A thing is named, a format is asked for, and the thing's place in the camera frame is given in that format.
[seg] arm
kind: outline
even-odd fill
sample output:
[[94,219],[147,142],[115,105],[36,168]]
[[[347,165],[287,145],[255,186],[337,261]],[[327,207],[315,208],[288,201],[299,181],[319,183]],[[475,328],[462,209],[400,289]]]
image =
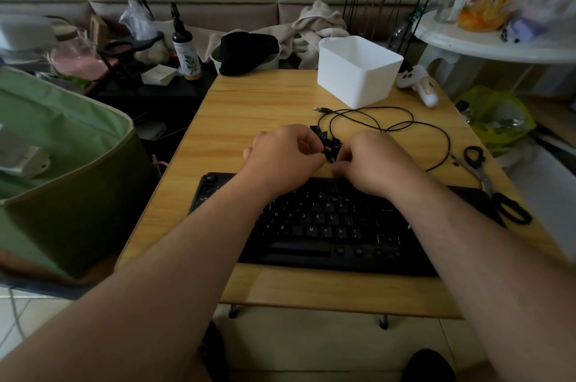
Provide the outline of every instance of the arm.
[[326,159],[306,126],[260,133],[241,171],[158,244],[0,362],[0,380],[169,380],[194,355],[264,206]]
[[387,134],[364,131],[333,165],[387,197],[506,380],[576,380],[576,278],[416,166]]

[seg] scissors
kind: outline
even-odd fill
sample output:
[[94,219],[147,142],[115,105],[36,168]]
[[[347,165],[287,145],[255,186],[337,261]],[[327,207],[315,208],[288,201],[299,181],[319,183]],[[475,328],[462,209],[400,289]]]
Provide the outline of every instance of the scissors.
[[[474,159],[471,155],[475,152],[477,157]],[[482,182],[482,190],[490,196],[496,209],[508,218],[510,221],[517,224],[530,224],[532,222],[532,215],[525,210],[518,202],[515,202],[508,196],[496,190],[492,179],[483,169],[483,163],[486,161],[484,150],[476,145],[466,147],[464,149],[464,158],[461,158],[454,153],[450,153],[459,165],[467,169],[471,174],[476,176]]]

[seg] black scissors handle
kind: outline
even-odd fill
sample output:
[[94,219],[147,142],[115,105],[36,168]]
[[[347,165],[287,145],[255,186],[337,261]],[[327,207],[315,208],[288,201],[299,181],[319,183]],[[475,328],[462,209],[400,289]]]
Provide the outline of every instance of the black scissors handle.
[[505,196],[501,192],[493,193],[492,202],[500,214],[508,218],[511,222],[516,224],[530,224],[532,222],[532,215],[530,215],[527,210],[520,206],[518,202]]
[[486,161],[486,156],[482,147],[471,145],[464,149],[464,160],[470,167],[479,169]]

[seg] tile floor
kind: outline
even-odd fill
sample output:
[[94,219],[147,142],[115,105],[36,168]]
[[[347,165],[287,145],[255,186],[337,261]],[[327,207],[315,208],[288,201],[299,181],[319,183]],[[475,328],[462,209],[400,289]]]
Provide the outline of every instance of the tile floor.
[[[70,304],[68,300],[15,291],[26,336]],[[441,353],[455,369],[486,360],[465,321],[390,317],[241,306],[238,318],[227,306],[214,314],[225,343],[232,380],[238,382],[396,382],[408,358],[421,348]],[[0,288],[0,359],[21,337],[8,291]]]

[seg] white round table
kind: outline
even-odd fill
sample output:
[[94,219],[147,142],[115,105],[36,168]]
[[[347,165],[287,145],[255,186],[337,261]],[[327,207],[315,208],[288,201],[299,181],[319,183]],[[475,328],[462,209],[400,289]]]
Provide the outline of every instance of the white round table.
[[554,64],[532,88],[536,92],[539,88],[551,89],[554,84],[560,84],[574,70],[576,35],[567,36],[561,42],[552,42],[545,34],[528,43],[503,42],[500,31],[468,32],[457,24],[436,22],[435,15],[435,10],[425,14],[414,33],[428,43],[418,64],[428,68],[434,60],[442,59],[435,76],[448,95],[467,91],[487,59],[531,65]]

